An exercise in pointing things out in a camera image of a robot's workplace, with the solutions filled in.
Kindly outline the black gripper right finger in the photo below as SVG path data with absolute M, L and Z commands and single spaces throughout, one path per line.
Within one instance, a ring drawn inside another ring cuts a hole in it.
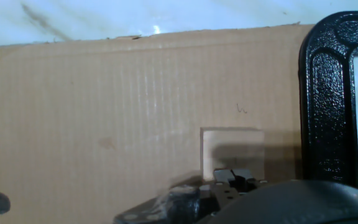
M 239 193 L 246 193 L 261 188 L 268 184 L 267 180 L 256 179 L 248 169 L 233 169 L 234 180 L 232 187 Z

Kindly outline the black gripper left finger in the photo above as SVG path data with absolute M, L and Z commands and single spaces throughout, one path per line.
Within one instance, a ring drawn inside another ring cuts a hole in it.
M 114 217 L 114 224 L 197 224 L 208 223 L 231 200 L 236 191 L 231 170 L 213 172 L 203 185 L 180 185 Z

